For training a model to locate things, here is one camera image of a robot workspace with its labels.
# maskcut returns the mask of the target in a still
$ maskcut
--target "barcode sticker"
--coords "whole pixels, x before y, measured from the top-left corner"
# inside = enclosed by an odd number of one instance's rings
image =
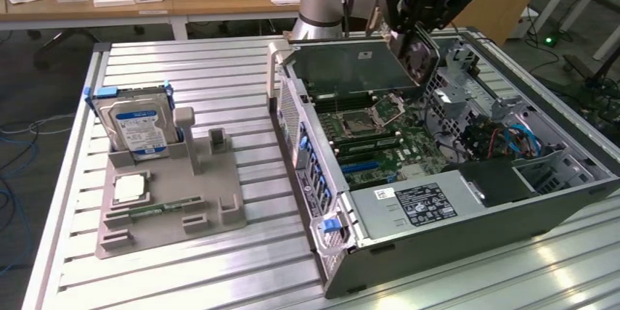
[[[394,188],[384,188],[374,190],[374,195],[377,196],[377,200],[388,199],[394,197]]]

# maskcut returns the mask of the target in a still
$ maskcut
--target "motherboard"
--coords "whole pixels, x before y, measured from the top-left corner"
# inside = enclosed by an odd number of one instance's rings
[[[401,93],[318,98],[320,124],[350,190],[436,174],[448,161]]]

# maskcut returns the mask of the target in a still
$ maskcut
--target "floor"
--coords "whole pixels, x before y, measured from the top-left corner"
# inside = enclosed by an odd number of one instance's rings
[[[548,0],[532,0],[532,6],[542,9]],[[574,0],[564,0],[553,18],[558,19]],[[600,63],[590,59],[597,47],[609,36],[620,23],[620,14],[597,4],[590,4],[581,18],[576,22],[570,34],[573,42],[561,41],[553,52],[576,54],[592,69]],[[212,38],[225,36],[220,28],[221,23],[204,23],[190,26],[193,38]],[[290,20],[274,21],[278,30],[292,27]],[[545,25],[540,35],[546,34],[556,26],[552,21]],[[30,55],[33,50],[56,33],[56,30],[42,30],[42,38],[30,40],[24,31],[0,33],[0,125],[13,121],[34,121],[52,115],[70,113],[80,99],[82,78],[90,57],[90,43],[80,37],[72,38],[49,55],[50,68],[46,71],[33,69]],[[228,24],[228,36],[250,36],[268,33],[266,23],[257,21],[238,21]],[[172,31],[166,25],[145,26],[145,34],[138,36],[133,28],[114,27],[94,28],[93,34],[109,42],[160,41],[172,40]],[[526,69],[549,62],[553,57],[526,46],[522,41],[509,41],[502,49]],[[557,82],[569,83],[574,73],[561,69],[561,63],[546,65],[536,71],[538,76]],[[620,76],[620,63],[616,63],[609,77]],[[70,124],[70,119],[54,121],[41,127],[41,131],[62,129]],[[33,135],[22,135],[12,139],[29,141]],[[20,197],[32,231],[33,251],[41,238],[48,205],[52,200],[54,183],[60,171],[65,143],[69,133],[44,135],[38,137],[38,155],[25,171],[9,179],[12,191]],[[0,163],[4,163],[22,148],[14,144],[0,142]],[[0,210],[0,226],[9,217],[9,210]],[[26,231],[18,216],[0,234],[0,268],[10,264],[25,247]],[[0,309],[18,309],[26,283],[30,275],[34,253],[17,262],[14,269],[0,275]]]

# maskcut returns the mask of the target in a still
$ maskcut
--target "green circuit board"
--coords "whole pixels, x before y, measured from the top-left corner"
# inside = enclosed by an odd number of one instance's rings
[[[378,165],[345,173],[350,190],[436,174],[448,165],[434,139],[416,127],[417,113],[394,94],[378,96],[370,107],[318,113],[342,172]]]

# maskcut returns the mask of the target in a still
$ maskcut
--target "hard drive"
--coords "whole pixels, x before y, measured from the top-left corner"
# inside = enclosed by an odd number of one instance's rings
[[[178,142],[169,84],[141,89],[102,87],[86,102],[101,120],[113,151],[130,151],[134,160],[168,156],[168,144]]]

